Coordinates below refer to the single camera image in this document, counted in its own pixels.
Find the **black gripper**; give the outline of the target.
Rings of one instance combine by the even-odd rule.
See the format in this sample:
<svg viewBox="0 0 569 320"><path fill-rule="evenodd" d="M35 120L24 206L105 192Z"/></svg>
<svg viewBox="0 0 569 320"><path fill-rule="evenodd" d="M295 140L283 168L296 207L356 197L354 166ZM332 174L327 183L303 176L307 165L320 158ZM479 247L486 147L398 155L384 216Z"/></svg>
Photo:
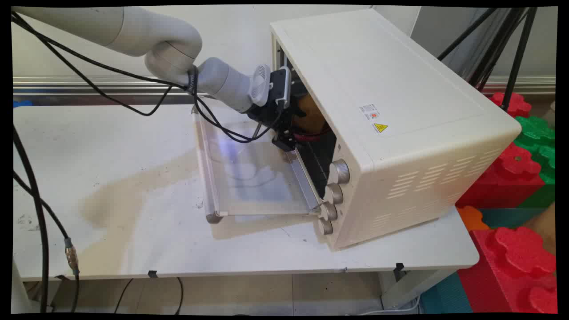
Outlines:
<svg viewBox="0 0 569 320"><path fill-rule="evenodd" d="M290 101L285 108L282 104L282 101L269 101L262 107L254 104L246 115L258 122L254 135L259 134L262 126L274 129L276 134L272 138L272 144L284 152L292 152L297 144L293 135L297 133L297 128L293 125L293 117L297 115L297 102Z"/></svg>

